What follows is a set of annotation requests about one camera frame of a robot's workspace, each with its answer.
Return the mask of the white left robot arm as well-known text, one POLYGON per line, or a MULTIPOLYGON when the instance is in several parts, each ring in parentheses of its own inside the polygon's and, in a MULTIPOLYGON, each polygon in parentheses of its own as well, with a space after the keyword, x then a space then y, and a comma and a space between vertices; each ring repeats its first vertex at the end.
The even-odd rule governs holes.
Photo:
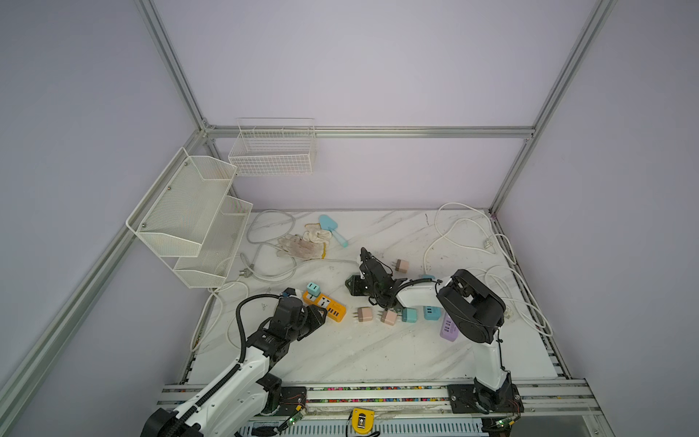
POLYGON ((173 410, 157 409, 143 436, 232 436, 251 418, 278 409, 281 380, 271 370, 300 342, 320 329, 329 309, 295 295, 261 293, 242 300, 235 318, 240 335, 238 359, 201 391, 173 410), (273 315, 247 335, 242 310, 255 300, 274 300, 273 315))

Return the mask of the teal power strip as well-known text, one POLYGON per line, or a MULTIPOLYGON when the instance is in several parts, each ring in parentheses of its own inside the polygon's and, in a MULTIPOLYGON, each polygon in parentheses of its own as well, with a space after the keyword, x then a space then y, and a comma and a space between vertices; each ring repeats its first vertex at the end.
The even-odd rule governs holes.
POLYGON ((423 316, 425 320, 430 320, 431 322, 436 322, 442 318, 442 309, 434 306, 424 306, 423 316))

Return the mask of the pink USB charger plug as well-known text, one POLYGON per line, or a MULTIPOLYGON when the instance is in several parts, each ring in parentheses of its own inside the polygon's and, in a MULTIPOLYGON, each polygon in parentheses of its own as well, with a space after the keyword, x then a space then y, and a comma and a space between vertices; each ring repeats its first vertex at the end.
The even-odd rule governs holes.
POLYGON ((384 310, 380 315, 380 322, 388 326, 394 326, 398 318, 399 315, 396 313, 396 311, 384 310))

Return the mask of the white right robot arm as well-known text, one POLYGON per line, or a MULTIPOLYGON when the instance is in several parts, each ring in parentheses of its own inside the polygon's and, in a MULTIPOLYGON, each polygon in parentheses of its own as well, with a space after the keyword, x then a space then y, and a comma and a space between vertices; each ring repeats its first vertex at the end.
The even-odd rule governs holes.
POLYGON ((522 401, 511 373, 502 362, 506 305, 503 299, 466 269, 443 278, 395 278, 367 249, 360 251, 359 272, 345 281, 349 294, 364 297, 385 311, 416 307, 444 310, 453 326, 473 344, 473 382, 465 397, 452 393, 453 405, 479 413, 522 411, 522 401))

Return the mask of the orange power strip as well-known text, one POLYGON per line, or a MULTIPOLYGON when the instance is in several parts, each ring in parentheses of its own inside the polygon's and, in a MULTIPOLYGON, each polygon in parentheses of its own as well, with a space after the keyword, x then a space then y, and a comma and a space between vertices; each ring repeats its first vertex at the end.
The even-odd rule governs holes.
POLYGON ((302 299, 307 304, 315 305, 326 310, 328 317, 338 323, 343 321, 347 313, 347 308, 345 305, 329 298, 323 293, 320 293, 318 296, 314 296, 308 291, 305 291, 302 295, 302 299))

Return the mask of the purple power strip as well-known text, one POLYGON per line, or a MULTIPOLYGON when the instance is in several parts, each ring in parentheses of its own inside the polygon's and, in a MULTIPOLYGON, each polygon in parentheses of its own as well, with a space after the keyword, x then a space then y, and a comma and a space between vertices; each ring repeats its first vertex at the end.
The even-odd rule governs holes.
POLYGON ((455 342, 460 335, 456 323, 453 321, 449 314, 445 314, 442 327, 440 329, 440 337, 448 342, 455 342))

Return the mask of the green plug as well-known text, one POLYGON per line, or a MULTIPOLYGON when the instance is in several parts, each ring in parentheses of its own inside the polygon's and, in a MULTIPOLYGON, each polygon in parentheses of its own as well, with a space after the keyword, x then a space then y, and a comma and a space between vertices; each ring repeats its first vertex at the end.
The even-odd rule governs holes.
POLYGON ((418 311, 413 308, 405 308, 400 314, 402 317, 402 322, 404 323, 416 323, 418 322, 418 311))
POLYGON ((309 282, 306 290, 313 298, 317 298, 320 295, 320 286, 314 282, 309 282))

